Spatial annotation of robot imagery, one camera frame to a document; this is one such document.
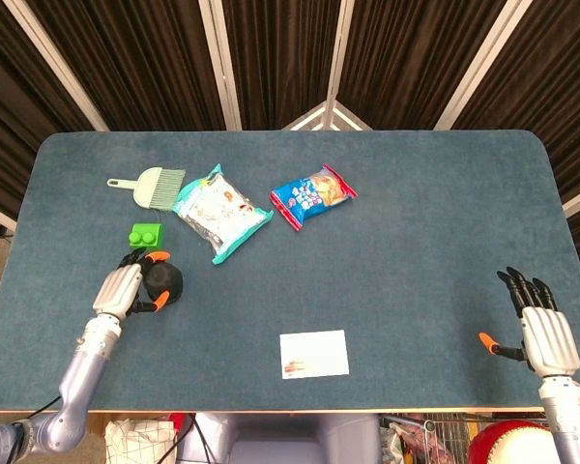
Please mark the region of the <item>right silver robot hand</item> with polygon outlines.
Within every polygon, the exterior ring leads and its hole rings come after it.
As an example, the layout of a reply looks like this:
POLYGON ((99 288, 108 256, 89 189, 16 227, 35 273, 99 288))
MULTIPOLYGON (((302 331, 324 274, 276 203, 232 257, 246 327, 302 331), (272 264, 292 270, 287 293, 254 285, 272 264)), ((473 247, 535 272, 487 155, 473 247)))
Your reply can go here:
POLYGON ((522 345, 506 347, 488 333, 480 333, 484 348, 494 356, 526 363, 540 378, 573 375, 580 369, 579 354, 550 287, 538 278, 528 280, 512 267, 497 272, 497 277, 509 292, 522 330, 522 345))

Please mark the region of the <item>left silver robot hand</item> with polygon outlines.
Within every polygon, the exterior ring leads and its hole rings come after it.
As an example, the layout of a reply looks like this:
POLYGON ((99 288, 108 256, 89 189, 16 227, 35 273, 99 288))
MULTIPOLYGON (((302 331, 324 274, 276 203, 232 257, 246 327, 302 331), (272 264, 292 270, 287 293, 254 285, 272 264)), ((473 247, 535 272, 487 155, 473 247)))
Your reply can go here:
POLYGON ((170 291, 164 289, 151 303, 142 303, 139 289, 153 267, 167 262, 169 258, 167 251, 147 252, 144 247, 125 255, 101 286, 93 303, 96 315, 109 315, 122 322, 131 313, 161 311, 169 303, 170 291))

